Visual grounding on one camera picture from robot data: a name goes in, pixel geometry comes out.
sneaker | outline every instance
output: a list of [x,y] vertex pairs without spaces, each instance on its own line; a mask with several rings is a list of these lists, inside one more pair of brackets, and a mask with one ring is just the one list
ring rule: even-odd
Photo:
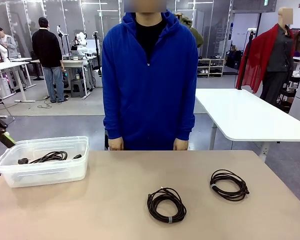
[[68,101],[68,98],[64,98],[62,101],[58,101],[58,103],[63,103],[63,102],[66,102]]

plastic container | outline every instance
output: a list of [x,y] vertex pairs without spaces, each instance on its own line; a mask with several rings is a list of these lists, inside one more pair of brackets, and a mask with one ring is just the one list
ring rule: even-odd
[[[67,152],[67,160],[18,164],[19,159],[33,161],[52,151]],[[82,157],[73,159],[78,154]],[[86,136],[18,141],[0,157],[0,173],[11,188],[78,181],[86,176],[88,155],[89,139]]]

person in green jacket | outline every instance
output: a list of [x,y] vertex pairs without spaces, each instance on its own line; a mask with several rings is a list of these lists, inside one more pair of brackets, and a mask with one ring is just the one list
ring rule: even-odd
[[190,32],[192,33],[192,35],[195,38],[196,47],[200,48],[201,45],[204,44],[204,39],[195,28],[191,27],[192,26],[192,20],[190,18],[184,16],[182,14],[182,12],[177,12],[175,14],[175,16],[179,19],[179,21],[182,25],[185,25],[186,27],[189,28]]

shoe rack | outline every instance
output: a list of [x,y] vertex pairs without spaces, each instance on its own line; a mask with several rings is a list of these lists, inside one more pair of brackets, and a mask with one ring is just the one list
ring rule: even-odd
[[222,77],[225,66],[225,59],[222,58],[202,58],[198,59],[198,77],[218,76]]

hood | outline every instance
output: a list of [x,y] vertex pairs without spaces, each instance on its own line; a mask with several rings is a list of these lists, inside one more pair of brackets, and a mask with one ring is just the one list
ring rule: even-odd
[[192,20],[190,18],[188,18],[187,16],[184,16],[184,15],[180,16],[179,21],[182,25],[185,25],[188,28],[192,27]]
[[[166,22],[166,26],[163,29],[160,38],[162,38],[166,34],[173,33],[180,26],[178,19],[170,11],[167,10],[166,12],[162,12],[161,16],[162,19]],[[127,12],[122,19],[122,23],[128,29],[128,31],[133,34],[133,36],[136,36],[136,13],[135,12]]]

